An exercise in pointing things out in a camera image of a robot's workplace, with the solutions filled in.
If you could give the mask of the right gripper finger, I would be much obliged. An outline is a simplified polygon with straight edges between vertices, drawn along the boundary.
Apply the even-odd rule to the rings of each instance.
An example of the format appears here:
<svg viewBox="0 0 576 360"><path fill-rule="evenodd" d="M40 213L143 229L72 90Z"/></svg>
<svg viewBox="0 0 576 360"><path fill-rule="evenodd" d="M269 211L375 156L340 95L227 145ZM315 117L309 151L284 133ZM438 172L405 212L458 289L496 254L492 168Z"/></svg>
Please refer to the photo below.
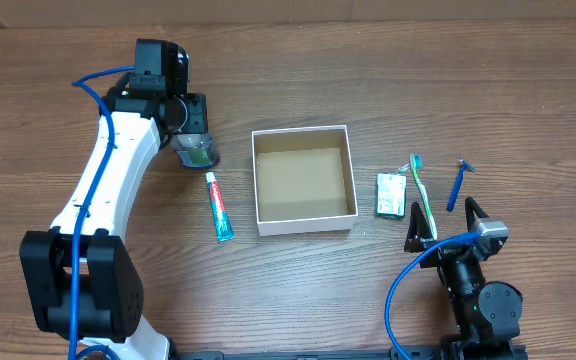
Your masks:
<svg viewBox="0 0 576 360"><path fill-rule="evenodd" d="M489 218L473 197L465 199L465 215L469 231L474 231L481 223L487 222Z"/></svg>
<svg viewBox="0 0 576 360"><path fill-rule="evenodd" d="M426 216L418 202L413 202L410 223L404 244L405 252L423 252L434 243Z"/></svg>

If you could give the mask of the clear soap pump bottle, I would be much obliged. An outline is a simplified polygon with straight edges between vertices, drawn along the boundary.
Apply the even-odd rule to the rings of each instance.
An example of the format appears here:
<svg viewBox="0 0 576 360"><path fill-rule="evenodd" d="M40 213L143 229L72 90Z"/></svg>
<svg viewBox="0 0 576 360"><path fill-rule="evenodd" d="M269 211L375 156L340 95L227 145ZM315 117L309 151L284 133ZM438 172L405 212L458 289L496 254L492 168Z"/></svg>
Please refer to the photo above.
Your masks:
<svg viewBox="0 0 576 360"><path fill-rule="evenodd" d="M210 169L219 164L220 155L210 133L174 135L170 145L184 167Z"/></svg>

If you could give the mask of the green red toothpaste tube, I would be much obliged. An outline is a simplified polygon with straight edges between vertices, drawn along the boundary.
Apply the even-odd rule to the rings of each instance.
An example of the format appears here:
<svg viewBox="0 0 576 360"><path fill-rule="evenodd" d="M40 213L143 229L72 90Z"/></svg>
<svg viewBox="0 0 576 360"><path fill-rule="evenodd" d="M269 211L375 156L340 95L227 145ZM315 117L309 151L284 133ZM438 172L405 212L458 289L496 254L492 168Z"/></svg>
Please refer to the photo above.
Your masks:
<svg viewBox="0 0 576 360"><path fill-rule="evenodd" d="M207 188L216 229L218 242L224 242L235 238L229 216L224 206L221 189L213 172L206 173Z"/></svg>

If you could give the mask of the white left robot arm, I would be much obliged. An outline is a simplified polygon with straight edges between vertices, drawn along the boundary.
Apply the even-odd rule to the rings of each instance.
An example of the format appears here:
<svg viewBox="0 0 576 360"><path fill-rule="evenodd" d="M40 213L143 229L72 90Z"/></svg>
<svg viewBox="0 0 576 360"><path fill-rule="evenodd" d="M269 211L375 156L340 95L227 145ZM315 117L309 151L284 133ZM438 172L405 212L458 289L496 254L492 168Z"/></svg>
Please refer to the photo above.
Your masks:
<svg viewBox="0 0 576 360"><path fill-rule="evenodd" d="M125 235L144 173L159 152L154 119L101 117L96 143L63 210L19 248L32 312L42 332L102 350L110 359L175 359L174 342L143 313L142 281Z"/></svg>

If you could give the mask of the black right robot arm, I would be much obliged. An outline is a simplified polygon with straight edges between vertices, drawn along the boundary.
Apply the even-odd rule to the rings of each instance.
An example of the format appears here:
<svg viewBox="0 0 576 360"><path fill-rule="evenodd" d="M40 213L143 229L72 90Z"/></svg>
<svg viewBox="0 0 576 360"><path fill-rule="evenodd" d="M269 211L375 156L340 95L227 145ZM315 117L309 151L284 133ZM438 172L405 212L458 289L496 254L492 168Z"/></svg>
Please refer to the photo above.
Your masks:
<svg viewBox="0 0 576 360"><path fill-rule="evenodd" d="M505 282L489 282L480 264L499 253L508 239L507 225L489 215L468 197L467 230L477 238L439 246L419 262L437 270L446 288L457 332L445 335L436 347L413 351L416 359L507 359L528 357L525 347L512 340L520 334L523 295Z"/></svg>

